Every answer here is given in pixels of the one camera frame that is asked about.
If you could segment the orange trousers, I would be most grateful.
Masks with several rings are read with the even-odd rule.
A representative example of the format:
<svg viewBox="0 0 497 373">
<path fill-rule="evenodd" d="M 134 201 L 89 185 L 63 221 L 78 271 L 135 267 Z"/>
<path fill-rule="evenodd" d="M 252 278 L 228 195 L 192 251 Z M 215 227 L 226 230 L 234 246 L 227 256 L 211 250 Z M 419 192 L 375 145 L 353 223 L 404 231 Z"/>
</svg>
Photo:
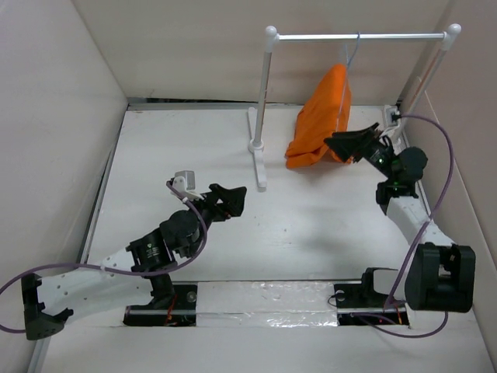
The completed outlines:
<svg viewBox="0 0 497 373">
<path fill-rule="evenodd" d="M 294 139 L 285 153 L 286 167 L 312 166 L 327 155 L 338 162 L 339 157 L 325 144 L 325 139 L 348 130 L 351 105 L 347 68 L 335 64 L 297 115 Z"/>
</svg>

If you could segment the light blue wire hanger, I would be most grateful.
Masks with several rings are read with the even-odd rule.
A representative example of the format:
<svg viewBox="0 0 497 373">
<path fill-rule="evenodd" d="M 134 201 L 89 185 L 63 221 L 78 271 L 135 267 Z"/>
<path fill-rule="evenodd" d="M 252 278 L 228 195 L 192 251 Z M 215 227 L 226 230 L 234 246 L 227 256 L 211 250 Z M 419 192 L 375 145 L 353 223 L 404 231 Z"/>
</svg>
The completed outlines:
<svg viewBox="0 0 497 373">
<path fill-rule="evenodd" d="M 342 84 L 342 95 L 341 95 L 341 100 L 340 100 L 340 105 L 339 105 L 339 111 L 338 111 L 337 118 L 336 118 L 336 124 L 335 124 L 336 130 L 339 129 L 340 117 L 341 117 L 342 111 L 343 111 L 345 94 L 346 94 L 346 86 L 348 83 L 349 68 L 350 68 L 351 64 L 353 63 L 353 60 L 354 60 L 356 53 L 359 49 L 360 38 L 361 38 L 361 34 L 360 34 L 360 32 L 358 32 L 357 36 L 356 36 L 356 45 L 355 45 L 354 50 L 351 54 L 349 54 L 347 45 L 346 44 L 344 45 L 344 51 L 345 51 L 345 56 L 346 56 L 346 71 L 345 71 L 344 83 Z"/>
</svg>

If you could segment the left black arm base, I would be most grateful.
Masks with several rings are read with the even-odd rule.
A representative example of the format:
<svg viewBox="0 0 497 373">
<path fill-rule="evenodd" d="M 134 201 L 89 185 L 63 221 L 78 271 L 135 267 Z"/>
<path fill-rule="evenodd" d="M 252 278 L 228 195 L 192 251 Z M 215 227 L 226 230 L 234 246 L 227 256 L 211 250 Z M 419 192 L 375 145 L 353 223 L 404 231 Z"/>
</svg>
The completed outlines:
<svg viewBox="0 0 497 373">
<path fill-rule="evenodd" d="M 146 305 L 128 305 L 123 316 L 125 326 L 196 325 L 197 282 L 174 282 L 168 274 L 147 280 L 152 286 L 151 300 Z"/>
</svg>

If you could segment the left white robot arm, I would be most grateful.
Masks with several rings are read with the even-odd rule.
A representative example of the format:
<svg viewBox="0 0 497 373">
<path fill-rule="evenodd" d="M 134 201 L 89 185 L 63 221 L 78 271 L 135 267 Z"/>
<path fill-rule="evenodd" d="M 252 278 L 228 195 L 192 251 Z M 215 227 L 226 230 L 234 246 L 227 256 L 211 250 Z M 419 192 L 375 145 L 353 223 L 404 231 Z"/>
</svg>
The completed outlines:
<svg viewBox="0 0 497 373">
<path fill-rule="evenodd" d="M 66 324 L 128 305 L 169 306 L 175 297 L 170 274 L 191 264 L 207 244 L 208 229 L 242 215 L 247 189 L 212 183 L 206 193 L 183 186 L 183 177 L 166 182 L 185 205 L 157 228 L 100 264 L 72 263 L 68 272 L 21 278 L 24 329 L 28 340 L 42 340 Z"/>
</svg>

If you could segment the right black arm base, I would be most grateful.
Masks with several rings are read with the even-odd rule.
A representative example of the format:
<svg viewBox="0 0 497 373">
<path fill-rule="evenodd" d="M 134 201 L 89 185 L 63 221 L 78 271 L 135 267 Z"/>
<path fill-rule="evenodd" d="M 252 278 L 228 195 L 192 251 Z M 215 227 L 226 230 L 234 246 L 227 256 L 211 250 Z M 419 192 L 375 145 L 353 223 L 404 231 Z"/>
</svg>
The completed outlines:
<svg viewBox="0 0 497 373">
<path fill-rule="evenodd" d="M 409 326 L 408 313 L 404 307 L 384 311 L 388 290 L 374 289 L 379 267 L 368 267 L 359 281 L 338 281 L 333 284 L 333 293 L 328 304 L 337 311 L 339 326 Z"/>
</svg>

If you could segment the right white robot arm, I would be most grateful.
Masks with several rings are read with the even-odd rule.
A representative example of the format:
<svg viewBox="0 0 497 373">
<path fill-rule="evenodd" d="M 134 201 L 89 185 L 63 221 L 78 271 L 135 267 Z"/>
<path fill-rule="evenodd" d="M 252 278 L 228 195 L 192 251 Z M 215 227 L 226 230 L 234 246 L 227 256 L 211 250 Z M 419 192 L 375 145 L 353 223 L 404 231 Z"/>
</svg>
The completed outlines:
<svg viewBox="0 0 497 373">
<path fill-rule="evenodd" d="M 376 202 L 410 245 L 386 304 L 400 300 L 416 311 L 469 312 L 476 255 L 445 235 L 434 223 L 433 212 L 422 206 L 415 186 L 428 163 L 425 152 L 407 147 L 396 153 L 377 124 L 335 132 L 325 143 L 339 159 L 364 159 L 386 178 L 377 185 Z"/>
</svg>

